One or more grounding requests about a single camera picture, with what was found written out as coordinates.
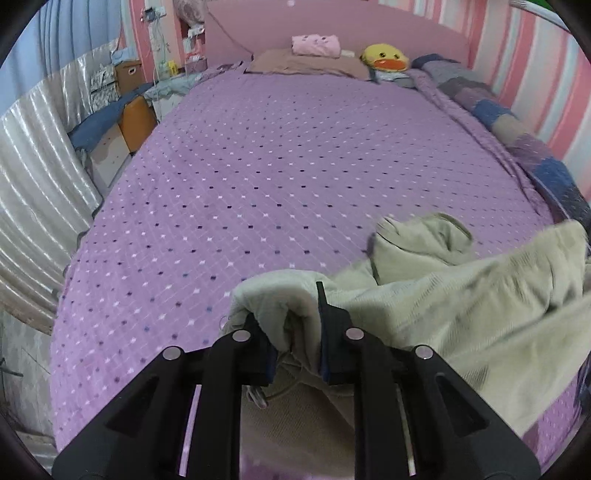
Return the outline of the yellow duck plush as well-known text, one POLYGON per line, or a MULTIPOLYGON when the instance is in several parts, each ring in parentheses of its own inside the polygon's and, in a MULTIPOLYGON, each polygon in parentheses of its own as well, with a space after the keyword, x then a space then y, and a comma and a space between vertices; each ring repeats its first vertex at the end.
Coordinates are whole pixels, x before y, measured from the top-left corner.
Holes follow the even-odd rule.
POLYGON ((363 50, 361 60, 368 67, 383 72, 404 72, 410 64, 401 50, 385 43, 368 46, 363 50))

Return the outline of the brown storage box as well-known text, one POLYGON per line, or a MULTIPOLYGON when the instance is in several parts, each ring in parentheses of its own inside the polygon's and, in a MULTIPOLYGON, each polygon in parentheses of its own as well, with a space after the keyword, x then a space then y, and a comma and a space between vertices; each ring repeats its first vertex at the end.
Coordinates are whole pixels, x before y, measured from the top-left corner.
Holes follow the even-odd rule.
POLYGON ((125 95, 143 84, 144 75, 140 60, 129 60, 115 66, 119 93, 125 95))

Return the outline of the beige puffer jacket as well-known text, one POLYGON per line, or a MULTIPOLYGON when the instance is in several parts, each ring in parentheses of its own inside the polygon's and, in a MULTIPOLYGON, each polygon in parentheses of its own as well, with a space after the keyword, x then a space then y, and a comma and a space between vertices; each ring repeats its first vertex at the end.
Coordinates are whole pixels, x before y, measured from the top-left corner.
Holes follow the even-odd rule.
POLYGON ((431 346, 526 433, 590 352, 587 235, 565 221, 485 259, 472 242, 446 214, 387 217, 368 258, 335 275, 280 270, 240 283, 225 330, 253 316, 280 353, 269 404, 242 402, 242 452, 276 471, 353 474, 353 391, 322 381, 320 293, 389 347, 431 346))

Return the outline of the patterned pink curtain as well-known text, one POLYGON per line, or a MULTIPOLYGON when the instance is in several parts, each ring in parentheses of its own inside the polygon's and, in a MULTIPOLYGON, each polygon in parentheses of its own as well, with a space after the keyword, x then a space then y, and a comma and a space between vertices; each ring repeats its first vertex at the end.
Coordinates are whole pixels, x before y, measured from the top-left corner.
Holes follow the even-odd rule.
POLYGON ((173 0, 173 7, 177 17, 188 26, 204 23, 207 12, 205 0, 173 0))

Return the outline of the pink headboard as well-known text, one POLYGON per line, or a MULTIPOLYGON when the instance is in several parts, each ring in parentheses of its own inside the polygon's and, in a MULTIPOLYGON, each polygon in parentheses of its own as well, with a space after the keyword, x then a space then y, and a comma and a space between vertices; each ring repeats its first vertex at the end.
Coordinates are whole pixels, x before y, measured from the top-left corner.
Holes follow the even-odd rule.
POLYGON ((213 65, 249 61, 270 49, 287 49, 304 34, 335 35, 342 49, 361 54, 387 43, 410 59, 437 53, 464 65, 469 41, 462 34, 407 11, 368 1, 215 1, 204 24, 205 56, 213 65))

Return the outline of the orange bedside cabinet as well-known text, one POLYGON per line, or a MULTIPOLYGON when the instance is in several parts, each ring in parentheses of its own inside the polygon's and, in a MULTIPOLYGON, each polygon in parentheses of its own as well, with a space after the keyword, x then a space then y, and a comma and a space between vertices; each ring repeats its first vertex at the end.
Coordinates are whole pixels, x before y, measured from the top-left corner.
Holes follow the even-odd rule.
POLYGON ((135 153, 150 136, 157 122, 147 101, 137 96, 124 107, 118 125, 128 150, 135 153))

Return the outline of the patchwork quilt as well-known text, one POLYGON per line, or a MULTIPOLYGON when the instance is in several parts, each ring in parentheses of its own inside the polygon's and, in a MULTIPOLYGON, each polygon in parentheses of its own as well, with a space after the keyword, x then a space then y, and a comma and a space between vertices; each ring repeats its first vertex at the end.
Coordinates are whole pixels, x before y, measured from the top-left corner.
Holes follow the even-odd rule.
POLYGON ((560 214, 590 227, 590 206, 567 167, 511 109, 499 103, 492 89, 475 72, 439 54, 421 56, 412 62, 412 67, 427 73, 440 91, 480 121, 560 214))

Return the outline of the brown pillow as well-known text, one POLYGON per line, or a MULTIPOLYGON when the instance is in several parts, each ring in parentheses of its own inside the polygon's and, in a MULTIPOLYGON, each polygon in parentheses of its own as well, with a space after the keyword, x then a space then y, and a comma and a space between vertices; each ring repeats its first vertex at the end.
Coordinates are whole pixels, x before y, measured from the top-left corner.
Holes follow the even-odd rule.
POLYGON ((361 81, 370 80, 367 65, 356 58, 300 56, 290 49, 270 49, 254 57, 247 73, 280 75, 334 75, 361 81))

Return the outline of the purple dotted bed sheet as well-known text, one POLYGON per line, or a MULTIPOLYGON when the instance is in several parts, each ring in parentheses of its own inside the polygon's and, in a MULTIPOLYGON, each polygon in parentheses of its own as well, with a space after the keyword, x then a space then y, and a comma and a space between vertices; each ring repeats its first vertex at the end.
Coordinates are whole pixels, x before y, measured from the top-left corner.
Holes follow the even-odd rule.
POLYGON ((67 271, 51 347, 59 450, 162 349, 217 338, 231 291, 363 257, 379 218, 444 212, 479 255, 551 223, 476 115, 332 75, 235 70, 193 88, 113 186, 67 271))

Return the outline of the blue cloth on cabinet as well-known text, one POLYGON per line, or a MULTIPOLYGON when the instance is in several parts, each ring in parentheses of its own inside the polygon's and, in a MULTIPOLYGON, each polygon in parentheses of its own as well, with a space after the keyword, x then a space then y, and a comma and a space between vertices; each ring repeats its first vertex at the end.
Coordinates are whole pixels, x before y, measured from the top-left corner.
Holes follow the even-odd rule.
POLYGON ((108 104, 84 119, 68 133, 74 150, 91 152, 103 135, 119 122, 125 106, 136 97, 142 96, 152 86, 152 83, 144 83, 131 92, 124 94, 119 100, 108 104))

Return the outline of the silver striped curtain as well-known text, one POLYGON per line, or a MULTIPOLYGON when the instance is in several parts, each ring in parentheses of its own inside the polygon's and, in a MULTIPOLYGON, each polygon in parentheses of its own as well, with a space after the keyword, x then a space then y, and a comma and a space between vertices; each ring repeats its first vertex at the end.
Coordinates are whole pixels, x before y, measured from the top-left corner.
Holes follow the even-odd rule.
POLYGON ((64 272, 102 197, 68 136, 113 40, 37 82, 1 115, 1 308, 50 334, 64 272))

